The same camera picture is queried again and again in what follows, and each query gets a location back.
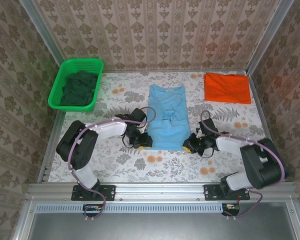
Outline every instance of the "light blue shirt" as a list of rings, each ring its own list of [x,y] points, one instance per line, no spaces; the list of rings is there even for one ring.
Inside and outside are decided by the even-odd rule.
[[[153,150],[184,151],[182,145],[190,136],[185,86],[150,86],[149,103],[156,111],[156,118],[149,123],[147,132],[152,137]],[[148,119],[154,117],[147,111]]]

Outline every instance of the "orange cloth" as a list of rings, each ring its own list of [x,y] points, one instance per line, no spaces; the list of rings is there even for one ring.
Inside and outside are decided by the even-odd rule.
[[[251,104],[248,76],[207,72],[203,79],[205,100]]]

